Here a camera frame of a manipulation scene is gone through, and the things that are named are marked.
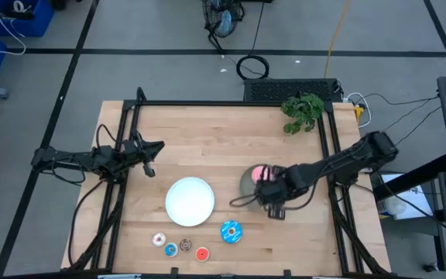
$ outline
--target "blue donut toy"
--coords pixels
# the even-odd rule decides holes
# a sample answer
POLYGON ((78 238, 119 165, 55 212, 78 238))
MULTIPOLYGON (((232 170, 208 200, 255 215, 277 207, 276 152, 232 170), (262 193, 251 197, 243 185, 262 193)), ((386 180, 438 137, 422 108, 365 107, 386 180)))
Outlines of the blue donut toy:
POLYGON ((168 257, 175 257, 178 254, 178 246, 175 243, 168 243, 166 247, 164 247, 164 253, 168 257))
POLYGON ((228 220, 221 224, 220 234, 226 243, 237 243, 242 238, 242 226, 237 221, 228 220))

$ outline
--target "artificial plant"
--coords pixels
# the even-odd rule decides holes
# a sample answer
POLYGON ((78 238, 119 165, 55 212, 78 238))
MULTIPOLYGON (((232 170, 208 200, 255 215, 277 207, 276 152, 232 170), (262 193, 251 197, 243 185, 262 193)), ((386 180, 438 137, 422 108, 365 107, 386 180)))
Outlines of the artificial plant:
POLYGON ((294 122, 285 124, 285 133, 296 134, 302 125, 305 125, 305 132, 310 132, 316 125, 316 120, 320 118, 324 109, 323 101, 314 94, 299 93, 297 97, 290 97, 282 104, 282 112, 293 119, 294 122))

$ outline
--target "wooden table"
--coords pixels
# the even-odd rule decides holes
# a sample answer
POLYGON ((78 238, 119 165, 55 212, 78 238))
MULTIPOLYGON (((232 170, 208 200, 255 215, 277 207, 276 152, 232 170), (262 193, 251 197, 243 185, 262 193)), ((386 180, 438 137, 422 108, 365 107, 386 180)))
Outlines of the wooden table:
MULTIPOLYGON (((105 124, 113 135, 118 130, 121 107, 122 102, 103 102, 99 115, 98 124, 105 124)), ((334 104, 334 113, 344 149, 359 140, 357 122, 350 104, 334 104)), ((272 107, 143 106, 138 126, 142 137, 147 141, 164 140, 166 146, 152 165, 154 178, 147 177, 140 165, 130 170, 113 271, 168 274, 171 267, 179 267, 181 274, 281 275, 290 269, 297 276, 341 275, 325 178, 319 180, 312 202, 306 208, 287 212, 285 221, 228 205, 240 195, 240 178, 253 164, 289 166, 323 159, 317 129, 288 136, 282 128, 287 121, 279 108, 272 107), (205 180, 215 195, 211 217, 192 228, 171 222, 164 207, 170 186, 189 176, 205 180), (239 221, 244 230, 242 240, 234 245, 224 243, 219 232, 221 224, 229 219, 239 221), (151 243, 157 232, 165 233, 169 242, 188 238, 195 248, 206 246, 211 251, 209 261, 197 262, 194 249, 166 257, 162 248, 151 243)), ((328 121, 325 126, 331 139, 328 121)), ((101 134, 100 141, 114 145, 106 133, 101 134)), ((97 176, 88 175, 80 197, 97 181, 97 176)), ((371 187, 365 175, 360 176, 359 184, 371 187)), ((75 260, 97 232, 104 193, 105 186, 101 186, 78 213, 75 260)), ((354 187, 350 193, 359 238, 389 270, 372 194, 354 187)), ((302 204, 308 196, 289 201, 289 205, 302 204)), ((345 239, 350 270, 354 270, 351 244, 345 239)), ((106 237, 100 267, 105 265, 108 242, 106 237)), ((66 257, 63 266, 68 266, 66 257)))

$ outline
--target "white bowl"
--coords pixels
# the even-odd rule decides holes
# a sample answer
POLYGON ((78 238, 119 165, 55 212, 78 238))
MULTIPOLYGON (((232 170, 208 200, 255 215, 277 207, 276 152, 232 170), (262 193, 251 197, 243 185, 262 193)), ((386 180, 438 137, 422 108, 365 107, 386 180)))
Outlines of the white bowl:
POLYGON ((214 193, 206 181, 186 177, 175 182, 166 194, 166 212, 180 226, 197 226, 214 209, 214 193))

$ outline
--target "gray floor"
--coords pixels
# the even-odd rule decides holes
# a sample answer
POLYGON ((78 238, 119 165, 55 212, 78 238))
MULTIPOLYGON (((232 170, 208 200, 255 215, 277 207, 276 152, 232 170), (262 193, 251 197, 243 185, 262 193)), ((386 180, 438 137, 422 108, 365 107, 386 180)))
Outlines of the gray floor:
MULTIPOLYGON (((446 32, 446 0, 431 2, 446 32)), ((69 9, 55 15, 43 38, 25 38, 24 42, 31 48, 75 48, 91 3, 70 1, 69 9)), ((327 50, 343 4, 339 0, 276 0, 265 7, 256 49, 327 50)), ((235 33, 222 41, 226 48, 241 50, 252 45, 260 4, 244 5, 248 14, 235 33)), ((84 47, 209 50, 212 45, 203 25, 200 0, 101 0, 84 47)), ((18 47, 11 39, 4 41, 18 47)), ((352 0, 335 49, 445 51, 423 0, 352 0)), ((326 57, 314 56, 265 58, 272 78, 321 78, 326 61, 326 57)), ((0 87, 9 89, 11 95, 0 100, 0 251, 70 59, 71 55, 63 54, 26 54, 7 56, 3 61, 0 87)), ((331 58, 330 77, 338 78, 345 92, 379 93, 394 102, 435 96, 440 76, 446 76, 446 57, 331 58)), ((83 54, 62 101, 51 145, 70 151, 88 149, 101 102, 134 98, 138 86, 147 98, 163 100, 242 100, 244 88, 235 65, 217 55, 83 54)), ((371 97, 369 106, 373 120, 362 133, 385 129, 417 105, 390 106, 371 97)), ((402 138, 438 106, 438 100, 431 101, 388 134, 394 140, 402 138)), ((444 153, 444 123, 437 112, 400 144, 400 155, 386 169, 410 171, 444 153)), ((59 269, 78 190, 39 177, 6 275, 59 269)), ((444 272, 420 270, 421 264, 435 259, 429 237, 396 227, 384 229, 394 271, 404 276, 446 278, 444 272)))

